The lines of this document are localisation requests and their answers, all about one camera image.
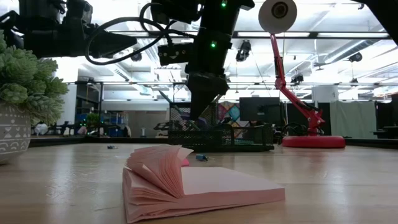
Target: paper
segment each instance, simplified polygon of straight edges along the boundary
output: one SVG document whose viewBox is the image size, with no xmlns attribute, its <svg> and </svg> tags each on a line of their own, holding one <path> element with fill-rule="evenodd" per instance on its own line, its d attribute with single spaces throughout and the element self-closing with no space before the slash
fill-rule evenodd
<svg viewBox="0 0 398 224">
<path fill-rule="evenodd" d="M 268 180 L 222 167 L 181 167 L 192 152 L 157 146 L 133 152 L 123 170 L 128 223 L 285 199 Z"/>
</svg>

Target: small blue object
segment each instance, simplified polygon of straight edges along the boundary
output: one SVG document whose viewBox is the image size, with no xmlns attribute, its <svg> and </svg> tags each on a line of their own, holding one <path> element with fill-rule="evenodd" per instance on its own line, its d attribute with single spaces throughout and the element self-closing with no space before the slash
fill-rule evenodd
<svg viewBox="0 0 398 224">
<path fill-rule="evenodd" d="M 207 160 L 208 160 L 208 157 L 205 156 L 205 155 L 199 155 L 199 154 L 197 154 L 196 159 L 197 159 L 198 161 L 207 161 Z"/>
</svg>

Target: white patterned pot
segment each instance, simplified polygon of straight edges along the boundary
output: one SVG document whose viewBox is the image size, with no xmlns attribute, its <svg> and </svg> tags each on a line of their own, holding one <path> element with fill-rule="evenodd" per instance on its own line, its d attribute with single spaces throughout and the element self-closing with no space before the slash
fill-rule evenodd
<svg viewBox="0 0 398 224">
<path fill-rule="evenodd" d="M 0 164 L 26 152 L 29 143 L 29 114 L 0 101 Z"/>
</svg>

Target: table surface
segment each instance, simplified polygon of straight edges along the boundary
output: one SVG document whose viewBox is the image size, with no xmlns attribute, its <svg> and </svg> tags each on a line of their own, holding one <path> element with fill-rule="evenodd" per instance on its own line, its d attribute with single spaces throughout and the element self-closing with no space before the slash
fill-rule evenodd
<svg viewBox="0 0 398 224">
<path fill-rule="evenodd" d="M 0 167 L 0 224 L 125 223 L 122 168 L 148 146 L 80 144 L 29 149 Z M 145 223 L 397 223 L 398 151 L 278 148 L 263 153 L 207 154 L 208 162 L 267 178 L 286 189 L 286 201 Z"/>
</svg>

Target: ceiling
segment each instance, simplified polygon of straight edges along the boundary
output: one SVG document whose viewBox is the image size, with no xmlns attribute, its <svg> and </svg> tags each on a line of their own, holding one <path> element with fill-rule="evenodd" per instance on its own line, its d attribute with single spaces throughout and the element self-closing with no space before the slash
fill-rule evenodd
<svg viewBox="0 0 398 224">
<path fill-rule="evenodd" d="M 87 0 L 94 7 L 93 22 L 103 24 L 111 19 L 122 16 L 138 16 L 141 7 L 148 3 L 146 0 Z M 257 17 L 259 8 L 264 1 L 255 0 L 256 6 L 250 11 L 242 10 L 236 24 L 236 31 L 262 31 Z M 382 27 L 372 12 L 364 7 L 359 10 L 360 4 L 347 1 L 317 1 L 317 0 L 295 0 L 298 7 L 298 16 L 295 24 L 289 31 L 302 32 L 382 32 Z M 16 0 L 0 0 L 0 11 L 5 13 L 8 10 L 17 10 Z M 180 22 L 172 28 L 178 30 L 197 30 L 199 22 L 191 25 Z M 109 30 L 142 30 L 138 23 L 123 23 Z M 233 48 L 228 52 L 224 65 L 226 73 L 232 82 L 274 82 L 275 68 L 274 56 L 272 54 L 271 42 L 269 39 L 249 39 L 252 45 L 252 52 L 245 62 L 237 63 L 235 56 L 237 48 L 241 45 L 242 39 L 233 39 Z M 139 39 L 139 43 L 134 48 L 148 44 L 150 39 Z M 346 58 L 341 58 L 331 65 L 322 66 L 323 70 L 318 70 L 314 63 L 324 62 L 325 58 L 347 52 L 355 46 L 364 45 L 364 40 L 328 40 L 328 39 L 278 39 L 279 50 L 284 56 L 284 66 L 289 77 L 298 74 L 304 76 L 304 82 L 310 83 L 347 83 L 354 78 L 358 78 L 360 83 L 377 82 L 396 82 L 398 81 L 397 60 L 398 50 L 392 40 L 373 41 L 363 47 L 360 52 L 363 55 L 361 62 L 351 63 Z M 115 57 L 128 54 L 132 49 L 126 49 Z M 184 65 L 171 65 L 160 68 L 157 48 L 153 47 L 144 54 L 140 62 L 125 60 L 124 62 L 110 66 L 95 66 L 88 63 L 84 58 L 80 59 L 79 77 L 93 77 L 99 82 L 122 82 L 124 78 L 118 75 L 123 73 L 134 82 L 183 82 Z M 269 91 L 275 90 L 256 90 L 258 95 L 270 95 Z M 339 86 L 342 91 L 347 91 L 350 86 Z M 108 87 L 110 91 L 126 91 L 140 88 L 125 87 L 117 85 Z M 372 97 L 375 87 L 360 86 L 356 93 L 362 97 Z M 308 86 L 295 87 L 296 94 L 308 95 Z"/>
</svg>

